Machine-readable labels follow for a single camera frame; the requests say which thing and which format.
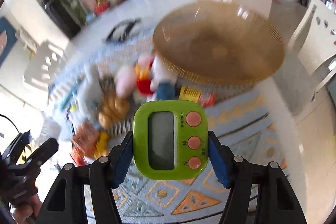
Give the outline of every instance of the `brown plush toy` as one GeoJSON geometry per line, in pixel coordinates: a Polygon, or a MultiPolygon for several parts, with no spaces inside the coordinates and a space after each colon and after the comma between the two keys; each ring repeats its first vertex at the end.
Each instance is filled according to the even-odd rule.
{"type": "Polygon", "coordinates": [[[125,119],[129,108],[127,100],[117,98],[114,93],[109,93],[101,102],[98,115],[99,123],[104,129],[108,129],[112,124],[125,119]]]}

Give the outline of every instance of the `metal screw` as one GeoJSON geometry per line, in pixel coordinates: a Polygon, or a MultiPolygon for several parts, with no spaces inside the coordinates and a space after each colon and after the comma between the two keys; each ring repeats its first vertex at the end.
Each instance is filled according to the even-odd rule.
{"type": "Polygon", "coordinates": [[[235,157],[234,157],[234,160],[235,160],[236,162],[242,162],[242,161],[244,160],[244,158],[243,158],[242,156],[235,156],[235,157]]]}
{"type": "Polygon", "coordinates": [[[279,167],[279,165],[275,161],[272,161],[270,166],[274,169],[277,169],[279,167]]]}
{"type": "Polygon", "coordinates": [[[64,169],[65,170],[70,170],[72,168],[72,164],[66,164],[65,166],[64,166],[64,169]]]}
{"type": "Polygon", "coordinates": [[[109,158],[106,157],[106,156],[102,156],[102,157],[99,158],[99,162],[101,162],[101,163],[107,162],[108,160],[109,160],[109,158]]]}

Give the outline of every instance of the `blue gripper pad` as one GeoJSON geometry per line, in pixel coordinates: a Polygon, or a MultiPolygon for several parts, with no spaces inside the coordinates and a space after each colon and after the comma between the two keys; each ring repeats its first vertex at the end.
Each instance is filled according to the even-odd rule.
{"type": "Polygon", "coordinates": [[[226,189],[229,189],[234,180],[232,164],[234,155],[228,146],[222,145],[219,142],[214,132],[209,131],[208,136],[211,165],[218,181],[223,184],[226,189]]]}
{"type": "Polygon", "coordinates": [[[129,131],[120,145],[112,148],[108,155],[110,167],[114,171],[114,178],[111,182],[113,189],[123,183],[133,158],[133,131],[129,131]]]}

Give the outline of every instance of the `round button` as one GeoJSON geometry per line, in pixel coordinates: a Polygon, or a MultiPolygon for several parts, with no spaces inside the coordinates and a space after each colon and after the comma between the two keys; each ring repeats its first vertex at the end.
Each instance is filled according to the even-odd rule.
{"type": "Polygon", "coordinates": [[[188,146],[191,148],[191,149],[197,149],[201,146],[201,140],[199,137],[197,136],[192,136],[189,138],[188,140],[188,146]]]}
{"type": "Polygon", "coordinates": [[[201,115],[196,111],[192,111],[187,114],[185,120],[191,127],[196,127],[201,123],[201,115]]]}
{"type": "Polygon", "coordinates": [[[198,167],[201,166],[201,159],[199,157],[191,157],[189,160],[188,160],[188,166],[191,168],[191,169],[197,169],[198,167]]]}

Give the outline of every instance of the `human hand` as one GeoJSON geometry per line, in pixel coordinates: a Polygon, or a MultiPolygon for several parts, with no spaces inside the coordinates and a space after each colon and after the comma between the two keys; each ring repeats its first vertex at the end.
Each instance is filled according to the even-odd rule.
{"type": "Polygon", "coordinates": [[[25,221],[31,215],[37,217],[42,206],[39,196],[36,194],[29,198],[29,204],[24,204],[14,210],[13,218],[17,224],[25,224],[25,221]]]}

